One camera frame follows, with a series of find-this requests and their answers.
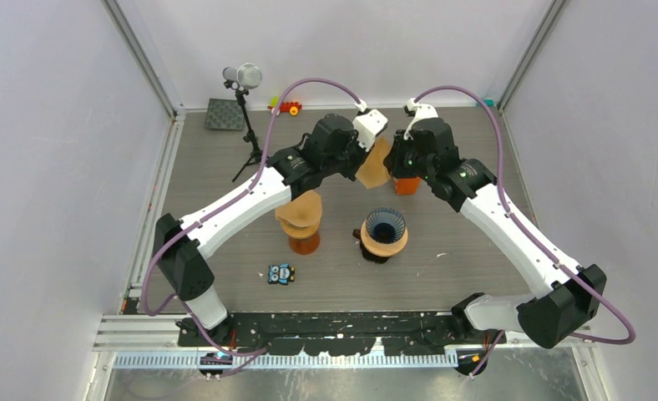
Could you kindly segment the orange coffee filter box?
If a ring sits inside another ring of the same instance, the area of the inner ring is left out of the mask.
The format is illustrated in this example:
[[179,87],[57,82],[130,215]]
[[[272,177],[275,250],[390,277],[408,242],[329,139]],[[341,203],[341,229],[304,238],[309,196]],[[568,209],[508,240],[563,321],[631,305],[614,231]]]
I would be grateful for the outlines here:
[[419,177],[393,179],[393,188],[396,195],[415,195],[422,183]]

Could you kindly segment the brown paper coffee filter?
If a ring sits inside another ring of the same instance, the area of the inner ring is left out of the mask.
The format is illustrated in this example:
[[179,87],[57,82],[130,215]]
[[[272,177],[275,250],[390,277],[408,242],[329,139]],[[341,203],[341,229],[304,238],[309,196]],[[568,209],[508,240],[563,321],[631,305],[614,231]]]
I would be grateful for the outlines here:
[[314,226],[321,221],[322,213],[322,198],[314,190],[309,190],[275,209],[278,221],[297,228]]

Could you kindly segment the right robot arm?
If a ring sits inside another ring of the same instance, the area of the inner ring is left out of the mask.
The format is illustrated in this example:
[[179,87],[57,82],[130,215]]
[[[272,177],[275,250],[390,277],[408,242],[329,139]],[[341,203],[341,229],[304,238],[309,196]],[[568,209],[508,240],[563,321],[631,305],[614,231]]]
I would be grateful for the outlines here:
[[486,330],[525,334],[542,348],[553,348],[594,317],[599,302],[580,282],[602,293],[606,275],[596,265],[572,266],[570,278],[546,251],[545,238],[506,195],[497,177],[477,159],[460,156],[449,124],[439,117],[399,129],[383,161],[395,178],[419,178],[431,192],[485,233],[528,286],[522,296],[492,297],[477,292],[452,309],[452,332],[472,343]]

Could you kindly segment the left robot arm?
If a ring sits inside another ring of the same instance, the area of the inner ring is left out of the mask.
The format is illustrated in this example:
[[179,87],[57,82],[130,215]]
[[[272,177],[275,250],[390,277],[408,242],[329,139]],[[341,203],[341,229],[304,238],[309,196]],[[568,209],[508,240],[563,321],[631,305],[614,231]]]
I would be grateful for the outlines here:
[[278,150],[248,181],[216,202],[179,220],[171,214],[158,219],[150,264],[162,271],[195,316],[199,335],[208,344],[220,346],[231,333],[208,259],[251,222],[315,190],[328,176],[355,180],[386,126],[375,110],[352,120],[328,114],[300,143]]

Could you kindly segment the amber glass carafe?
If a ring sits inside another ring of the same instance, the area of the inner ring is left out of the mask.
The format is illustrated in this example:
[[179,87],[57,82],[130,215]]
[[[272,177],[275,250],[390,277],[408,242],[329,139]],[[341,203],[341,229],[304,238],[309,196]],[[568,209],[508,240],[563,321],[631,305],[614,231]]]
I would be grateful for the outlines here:
[[319,247],[321,236],[317,232],[307,238],[288,238],[288,245],[298,255],[310,255]]

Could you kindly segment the blue plastic dripper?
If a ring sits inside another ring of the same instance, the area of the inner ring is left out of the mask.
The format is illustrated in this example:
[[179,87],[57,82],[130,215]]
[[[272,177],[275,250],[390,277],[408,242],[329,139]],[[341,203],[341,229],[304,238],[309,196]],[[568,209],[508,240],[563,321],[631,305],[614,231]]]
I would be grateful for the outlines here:
[[397,243],[406,233],[403,215],[392,208],[381,207],[369,213],[366,219],[368,236],[382,244]]

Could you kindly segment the wooden ring stand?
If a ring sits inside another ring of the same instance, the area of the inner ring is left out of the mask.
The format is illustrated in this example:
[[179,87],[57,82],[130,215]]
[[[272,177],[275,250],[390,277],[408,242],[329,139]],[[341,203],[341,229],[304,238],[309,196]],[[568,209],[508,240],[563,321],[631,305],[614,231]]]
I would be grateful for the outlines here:
[[409,238],[405,225],[391,222],[364,221],[357,232],[358,240],[369,259],[386,259],[400,253]]

